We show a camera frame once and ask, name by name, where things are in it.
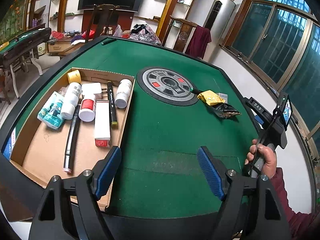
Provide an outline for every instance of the human hand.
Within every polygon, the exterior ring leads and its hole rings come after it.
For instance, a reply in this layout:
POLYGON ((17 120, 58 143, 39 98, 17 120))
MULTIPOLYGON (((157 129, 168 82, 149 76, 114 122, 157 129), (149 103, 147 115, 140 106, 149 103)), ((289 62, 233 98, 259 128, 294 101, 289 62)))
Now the human hand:
MULTIPOLYGON (((254 145, 250 146, 250 149, 247 154, 247 158, 244 161, 244 165, 247 165, 250 161, 254 159, 254 154, 256 152, 256 144, 257 139, 253 139, 252 143, 254 145)), ((276 174, 276 168, 277 168, 277 156, 276 153, 273 152, 269 147, 264 146, 262 144, 258 144, 258 151, 259 153, 264 157, 266 160, 265 164, 262 167, 261 172, 263 174, 266 174, 270 179, 276 174)))

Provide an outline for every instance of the chair backrest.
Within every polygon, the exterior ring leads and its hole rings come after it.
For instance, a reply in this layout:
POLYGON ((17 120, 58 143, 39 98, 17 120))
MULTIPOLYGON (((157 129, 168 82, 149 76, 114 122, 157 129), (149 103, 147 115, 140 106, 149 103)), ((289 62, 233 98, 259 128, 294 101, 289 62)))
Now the chair backrest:
POLYGON ((94 20, 94 17, 97 15, 97 13, 100 10, 100 19, 96 28, 96 31, 94 33, 94 39, 99 37, 102 33, 106 35, 108 33, 108 27, 110 23, 110 18, 113 14, 113 12, 119 9, 119 6, 114 6, 112 4, 101 4, 101 5, 93 5, 93 13, 86 31, 86 36, 85 36, 85 43, 89 41, 89 35, 90 35, 90 30, 91 26, 94 20))
POLYGON ((173 17, 171 15, 170 15, 170 18, 171 18, 171 22, 170 22, 170 25, 168 26, 168 29, 167 29, 167 31, 166 31, 166 33, 164 35, 164 39, 163 39, 161 45, 165 46, 165 43, 166 43, 167 38, 169 36, 169 32, 171 30, 173 22, 174 21, 180 22, 181 23, 181 28, 180 28, 177 40, 176 40, 176 42, 175 42, 175 44, 173 46, 173 49, 183 52, 184 47, 187 44, 187 41, 188 41, 188 38, 190 36, 190 33, 191 33, 192 29, 194 27, 197 27, 198 25, 196 23, 187 21, 185 19, 175 18, 175 17, 173 17))

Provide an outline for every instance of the wooden drawer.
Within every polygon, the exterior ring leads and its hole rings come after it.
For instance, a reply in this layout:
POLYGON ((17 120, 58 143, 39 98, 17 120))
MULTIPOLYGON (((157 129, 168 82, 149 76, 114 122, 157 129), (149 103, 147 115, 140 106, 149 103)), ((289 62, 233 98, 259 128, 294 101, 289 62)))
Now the wooden drawer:
POLYGON ((57 41, 55 43, 48 43, 48 52, 63 52, 70 46, 70 41, 57 41))

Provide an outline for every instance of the screw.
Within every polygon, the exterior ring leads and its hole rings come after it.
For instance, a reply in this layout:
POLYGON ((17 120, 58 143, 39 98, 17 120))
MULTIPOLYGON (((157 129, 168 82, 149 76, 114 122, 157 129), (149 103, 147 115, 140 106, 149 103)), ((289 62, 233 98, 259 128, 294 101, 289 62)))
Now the screw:
POLYGON ((92 173, 91 170, 85 170, 82 174, 83 174, 84 176, 88 177, 88 176, 91 175, 91 173, 92 173))
POLYGON ((60 177, 59 177, 58 175, 54 175, 51 180, 52 180, 52 181, 57 181, 59 178, 60 178, 60 177))
POLYGON ((228 170, 228 174, 230 176, 235 176, 237 174, 237 172, 235 170, 228 170))
POLYGON ((260 177, 263 181, 266 181, 269 179, 269 177, 266 174, 262 174, 260 177))

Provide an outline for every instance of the table leg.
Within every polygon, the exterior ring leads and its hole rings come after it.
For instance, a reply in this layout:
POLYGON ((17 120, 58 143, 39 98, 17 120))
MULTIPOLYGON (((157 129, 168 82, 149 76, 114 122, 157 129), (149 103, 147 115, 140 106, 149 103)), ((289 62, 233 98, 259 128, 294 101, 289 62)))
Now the table leg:
POLYGON ((41 76, 42 75, 42 69, 41 69, 41 66, 39 65, 39 63, 37 63, 35 58, 34 58, 33 49, 31 50, 31 54, 32 54, 31 62, 33 63, 33 65, 35 65, 37 67, 37 69, 39 71, 39 75, 41 76))
POLYGON ((15 77, 15 74, 14 74, 14 71, 13 71, 13 66, 12 66, 12 64, 10 65, 10 70, 11 70, 11 76, 12 76, 12 82, 13 82, 14 92, 16 93, 17 98, 20 98, 20 97, 19 97, 18 90, 17 90, 16 77, 15 77))

